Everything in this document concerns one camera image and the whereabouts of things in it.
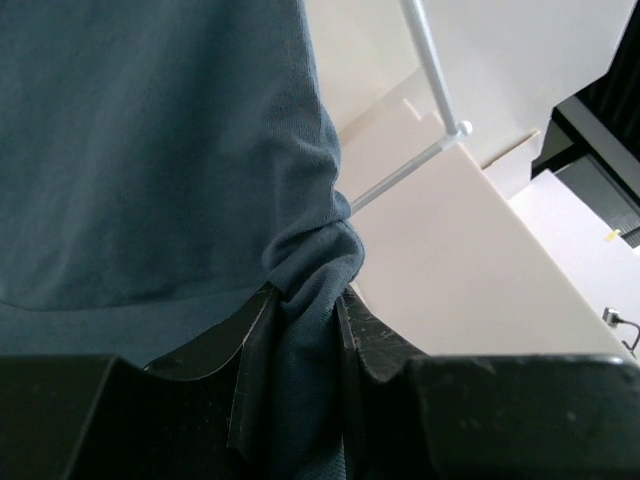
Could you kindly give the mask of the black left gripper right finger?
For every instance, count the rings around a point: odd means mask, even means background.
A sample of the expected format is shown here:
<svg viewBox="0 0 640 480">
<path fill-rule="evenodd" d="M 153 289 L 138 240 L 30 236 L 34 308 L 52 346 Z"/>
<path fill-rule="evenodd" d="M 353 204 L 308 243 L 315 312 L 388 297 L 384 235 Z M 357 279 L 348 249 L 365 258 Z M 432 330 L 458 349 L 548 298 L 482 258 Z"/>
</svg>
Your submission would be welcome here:
<svg viewBox="0 0 640 480">
<path fill-rule="evenodd" d="M 351 479 L 635 479 L 639 368 L 610 355 L 429 356 L 336 303 Z"/>
</svg>

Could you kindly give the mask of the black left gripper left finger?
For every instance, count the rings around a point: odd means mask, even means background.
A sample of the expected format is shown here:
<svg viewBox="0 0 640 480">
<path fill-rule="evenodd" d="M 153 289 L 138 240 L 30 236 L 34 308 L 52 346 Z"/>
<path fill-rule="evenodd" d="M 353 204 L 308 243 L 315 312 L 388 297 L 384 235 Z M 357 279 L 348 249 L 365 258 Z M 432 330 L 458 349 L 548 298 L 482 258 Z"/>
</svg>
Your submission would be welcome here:
<svg viewBox="0 0 640 480">
<path fill-rule="evenodd" d="M 115 356 L 1 360 L 5 479 L 247 479 L 279 295 L 143 368 Z"/>
</svg>

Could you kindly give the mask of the blue t shirt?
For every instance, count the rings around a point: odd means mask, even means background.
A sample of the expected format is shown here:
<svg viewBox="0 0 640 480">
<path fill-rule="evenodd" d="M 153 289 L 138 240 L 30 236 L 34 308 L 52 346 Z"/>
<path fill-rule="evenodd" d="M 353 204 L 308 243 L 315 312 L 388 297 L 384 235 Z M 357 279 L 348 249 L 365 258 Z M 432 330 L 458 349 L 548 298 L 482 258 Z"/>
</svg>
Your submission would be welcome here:
<svg viewBox="0 0 640 480">
<path fill-rule="evenodd" d="M 335 188 L 300 1 L 1 5 L 1 351 L 145 365 L 282 295 L 262 479 L 342 479 Z"/>
</svg>

